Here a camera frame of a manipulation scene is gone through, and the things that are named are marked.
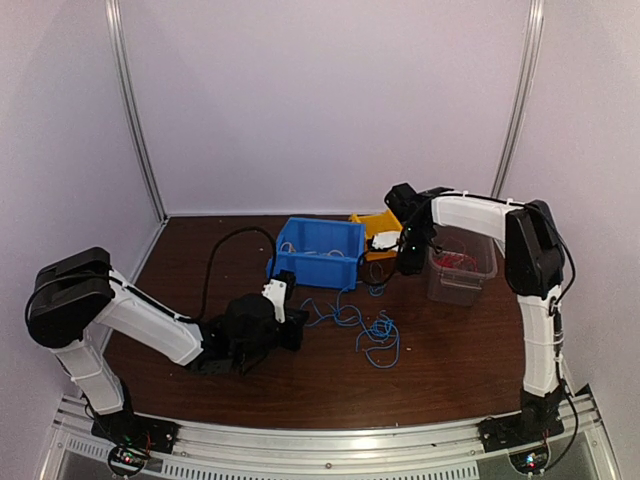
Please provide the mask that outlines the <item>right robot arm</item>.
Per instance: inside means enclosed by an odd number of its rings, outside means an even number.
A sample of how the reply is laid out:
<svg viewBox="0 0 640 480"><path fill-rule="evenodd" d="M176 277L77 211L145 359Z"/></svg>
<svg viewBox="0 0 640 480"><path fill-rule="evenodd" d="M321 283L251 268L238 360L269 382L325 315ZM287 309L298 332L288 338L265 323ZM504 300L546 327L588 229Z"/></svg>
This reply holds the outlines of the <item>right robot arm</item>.
<svg viewBox="0 0 640 480"><path fill-rule="evenodd" d="M402 225L396 269L403 275L421 272L437 227L455 227L503 244L505 278L518 300L525 345L521 410L512 430L519 440L535 440L550 428L564 395L560 307L572 285L564 279L564 268L574 264L548 205L446 187L417 192L407 183L393 186L384 202Z"/></svg>

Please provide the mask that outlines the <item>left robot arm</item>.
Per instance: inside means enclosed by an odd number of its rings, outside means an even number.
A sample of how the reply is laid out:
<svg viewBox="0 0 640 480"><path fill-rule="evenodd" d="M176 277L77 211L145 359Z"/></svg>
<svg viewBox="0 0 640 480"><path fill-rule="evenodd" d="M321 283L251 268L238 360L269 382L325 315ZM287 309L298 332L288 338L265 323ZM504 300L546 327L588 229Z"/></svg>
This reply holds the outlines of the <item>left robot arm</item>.
<svg viewBox="0 0 640 480"><path fill-rule="evenodd" d="M197 374L245 373L275 349L300 350L309 314L288 307L294 284L294 274L285 272L201 322L126 281L109 252L93 247L38 272L24 317L31 338L56 356L94 414L105 417L106 429L133 444L143 436L143 421L132 413L124 382L90 339L91 325L124 334Z"/></svg>

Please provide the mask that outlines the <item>yellow plastic bin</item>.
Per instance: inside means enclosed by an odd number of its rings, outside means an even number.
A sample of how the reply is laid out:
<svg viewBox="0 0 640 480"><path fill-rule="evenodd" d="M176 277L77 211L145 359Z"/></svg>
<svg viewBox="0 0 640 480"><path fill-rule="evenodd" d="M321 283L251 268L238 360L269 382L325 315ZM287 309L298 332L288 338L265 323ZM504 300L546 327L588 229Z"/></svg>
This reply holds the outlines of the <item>yellow plastic bin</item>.
<svg viewBox="0 0 640 480"><path fill-rule="evenodd" d="M367 241L376 233L395 230L402 231L401 223L396 219L394 214L390 210L386 210L383 213L375 215L358 215L352 214L349 217L349 221L352 223L359 223L365 226L365 259L368 262L392 259L396 256L396 251L388 252L373 252L369 250Z"/></svg>

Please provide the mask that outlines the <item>clear grey plastic container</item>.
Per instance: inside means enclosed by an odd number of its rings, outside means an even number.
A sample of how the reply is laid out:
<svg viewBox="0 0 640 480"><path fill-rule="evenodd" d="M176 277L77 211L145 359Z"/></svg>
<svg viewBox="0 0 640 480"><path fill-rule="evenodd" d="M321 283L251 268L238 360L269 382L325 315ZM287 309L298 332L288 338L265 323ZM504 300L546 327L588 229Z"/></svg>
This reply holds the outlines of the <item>clear grey plastic container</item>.
<svg viewBox="0 0 640 480"><path fill-rule="evenodd" d="M427 297L435 302L472 306L485 283L497 274L491 238L456 227L439 227L428 251Z"/></svg>

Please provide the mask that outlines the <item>blue plastic bin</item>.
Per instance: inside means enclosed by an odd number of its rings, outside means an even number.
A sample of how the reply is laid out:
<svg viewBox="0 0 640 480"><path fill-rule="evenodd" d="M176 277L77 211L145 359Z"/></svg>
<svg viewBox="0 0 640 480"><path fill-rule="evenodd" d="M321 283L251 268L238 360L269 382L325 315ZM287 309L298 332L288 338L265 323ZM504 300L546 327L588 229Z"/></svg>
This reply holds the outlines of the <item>blue plastic bin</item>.
<svg viewBox="0 0 640 480"><path fill-rule="evenodd" d="M356 288L365 226L347 221L290 217L277 239L274 274L293 271L298 285Z"/></svg>

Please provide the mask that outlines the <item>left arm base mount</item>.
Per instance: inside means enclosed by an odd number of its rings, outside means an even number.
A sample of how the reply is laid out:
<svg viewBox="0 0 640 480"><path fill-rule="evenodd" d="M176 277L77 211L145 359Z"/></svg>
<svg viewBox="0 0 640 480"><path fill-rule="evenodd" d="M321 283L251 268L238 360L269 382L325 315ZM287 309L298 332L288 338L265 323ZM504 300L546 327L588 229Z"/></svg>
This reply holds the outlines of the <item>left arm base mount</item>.
<svg viewBox="0 0 640 480"><path fill-rule="evenodd" d="M119 412L101 415L90 402L87 403L93 418L91 433L129 449L171 454L179 431L178 424L136 414L128 387L122 384L122 389L124 408Z"/></svg>

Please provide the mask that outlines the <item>aluminium front rail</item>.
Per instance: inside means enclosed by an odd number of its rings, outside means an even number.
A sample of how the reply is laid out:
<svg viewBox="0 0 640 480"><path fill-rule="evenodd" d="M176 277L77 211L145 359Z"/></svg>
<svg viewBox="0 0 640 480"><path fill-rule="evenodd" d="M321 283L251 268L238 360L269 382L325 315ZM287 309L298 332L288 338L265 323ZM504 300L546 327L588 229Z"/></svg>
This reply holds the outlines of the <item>aluminium front rail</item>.
<svg viewBox="0 0 640 480"><path fill-rule="evenodd" d="M579 430L544 475L520 473L516 459L537 443L489 452L480 418L355 430L232 427L173 420L171 453L153 453L132 479L622 479L594 398L574 397ZM84 400L63 396L36 479L117 479L112 444L91 434Z"/></svg>

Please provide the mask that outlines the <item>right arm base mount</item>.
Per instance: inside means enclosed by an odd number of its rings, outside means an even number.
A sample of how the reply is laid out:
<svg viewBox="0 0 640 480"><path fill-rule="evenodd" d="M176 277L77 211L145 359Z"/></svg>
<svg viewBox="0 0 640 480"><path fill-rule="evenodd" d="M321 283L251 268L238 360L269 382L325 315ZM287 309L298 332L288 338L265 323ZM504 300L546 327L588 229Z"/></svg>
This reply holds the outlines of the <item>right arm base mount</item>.
<svg viewBox="0 0 640 480"><path fill-rule="evenodd" d="M559 405L563 397L560 387L542 397L522 389L519 412L487 417L478 424L484 451L510 449L562 434L565 429L559 416Z"/></svg>

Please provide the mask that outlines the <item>right aluminium frame post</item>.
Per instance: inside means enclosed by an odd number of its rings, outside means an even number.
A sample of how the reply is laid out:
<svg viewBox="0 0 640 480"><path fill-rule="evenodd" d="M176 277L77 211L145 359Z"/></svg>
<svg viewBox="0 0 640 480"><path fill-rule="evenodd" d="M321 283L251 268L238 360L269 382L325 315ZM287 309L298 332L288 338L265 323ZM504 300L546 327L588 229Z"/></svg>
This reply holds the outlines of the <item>right aluminium frame post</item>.
<svg viewBox="0 0 640 480"><path fill-rule="evenodd" d="M524 124L527 103L531 94L542 44L545 21L544 14L544 0L531 0L529 2L521 62L512 109L490 192L490 196L494 199L500 198L504 191Z"/></svg>

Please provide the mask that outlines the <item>aluminium frame post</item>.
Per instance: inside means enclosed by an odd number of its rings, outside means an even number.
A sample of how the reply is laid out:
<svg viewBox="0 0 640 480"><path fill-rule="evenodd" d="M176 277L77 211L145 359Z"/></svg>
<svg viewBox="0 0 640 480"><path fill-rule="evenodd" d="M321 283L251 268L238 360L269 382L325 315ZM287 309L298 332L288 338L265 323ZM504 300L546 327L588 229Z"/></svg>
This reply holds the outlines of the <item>aluminium frame post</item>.
<svg viewBox="0 0 640 480"><path fill-rule="evenodd" d="M168 219L168 215L151 165L139 109L135 98L133 79L126 48L126 38L122 23L120 2L117 0L106 0L105 13L125 119L131 136L137 163L140 168L144 187L147 195L149 196L154 216L159 223L163 223Z"/></svg>
<svg viewBox="0 0 640 480"><path fill-rule="evenodd" d="M521 62L512 109L490 192L490 196L494 199L500 198L504 191L524 124L527 103L531 94L542 44L545 21L544 14L544 0L531 0L529 2Z"/></svg>

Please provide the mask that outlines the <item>left aluminium frame post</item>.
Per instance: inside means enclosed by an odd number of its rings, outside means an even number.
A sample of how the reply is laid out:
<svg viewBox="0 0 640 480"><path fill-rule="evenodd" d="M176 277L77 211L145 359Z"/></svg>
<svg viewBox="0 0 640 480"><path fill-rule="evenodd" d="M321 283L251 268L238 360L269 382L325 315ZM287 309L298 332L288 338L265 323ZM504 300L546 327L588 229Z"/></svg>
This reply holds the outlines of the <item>left aluminium frame post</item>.
<svg viewBox="0 0 640 480"><path fill-rule="evenodd" d="M120 2L117 0L106 0L105 13L125 119L131 136L137 163L140 168L144 187L147 195L149 196L154 216L159 223L163 223L168 219L168 215L151 165L139 109L135 98L133 79L126 48L126 38L122 23Z"/></svg>

